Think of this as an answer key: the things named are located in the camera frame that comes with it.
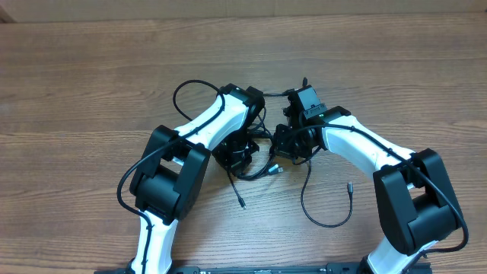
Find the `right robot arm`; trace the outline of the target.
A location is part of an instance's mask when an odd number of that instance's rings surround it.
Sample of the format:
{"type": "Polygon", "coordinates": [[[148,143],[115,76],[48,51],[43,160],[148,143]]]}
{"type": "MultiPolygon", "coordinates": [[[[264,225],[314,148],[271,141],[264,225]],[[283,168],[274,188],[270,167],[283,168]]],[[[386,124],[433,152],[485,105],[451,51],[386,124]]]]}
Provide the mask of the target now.
{"type": "Polygon", "coordinates": [[[275,153],[293,164],[310,164],[329,151],[374,181],[384,239],[355,267],[358,273],[410,273],[430,253],[453,253],[469,230],[440,155],[415,152],[363,126],[347,109],[327,108],[305,85],[283,92],[287,124],[276,127],[275,153]]]}

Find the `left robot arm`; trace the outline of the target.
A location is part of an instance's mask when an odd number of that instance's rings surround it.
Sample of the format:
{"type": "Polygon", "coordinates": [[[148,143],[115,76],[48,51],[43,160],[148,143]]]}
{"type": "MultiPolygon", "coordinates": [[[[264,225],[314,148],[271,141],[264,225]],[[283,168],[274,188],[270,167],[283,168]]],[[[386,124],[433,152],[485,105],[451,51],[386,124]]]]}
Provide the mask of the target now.
{"type": "Polygon", "coordinates": [[[137,254],[126,273],[169,272],[177,224],[195,204],[210,158],[228,173],[244,171],[259,149],[249,128],[264,106],[262,91],[228,84],[195,119],[152,132],[142,158],[124,174],[135,197],[128,210],[141,221],[137,254]]]}

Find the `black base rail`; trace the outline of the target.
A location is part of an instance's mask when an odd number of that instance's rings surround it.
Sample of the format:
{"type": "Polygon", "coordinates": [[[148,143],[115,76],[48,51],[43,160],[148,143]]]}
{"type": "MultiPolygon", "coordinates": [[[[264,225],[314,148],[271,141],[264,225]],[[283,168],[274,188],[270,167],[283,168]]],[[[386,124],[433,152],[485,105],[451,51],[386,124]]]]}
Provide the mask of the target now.
{"type": "MultiPolygon", "coordinates": [[[[355,274],[358,273],[359,263],[327,263],[325,266],[287,266],[287,267],[231,267],[231,268],[206,268],[196,266],[171,267],[170,274],[355,274]]],[[[94,274],[128,274],[132,270],[115,269],[95,271],[94,274]]],[[[407,273],[432,274],[430,263],[419,263],[407,273]]]]}

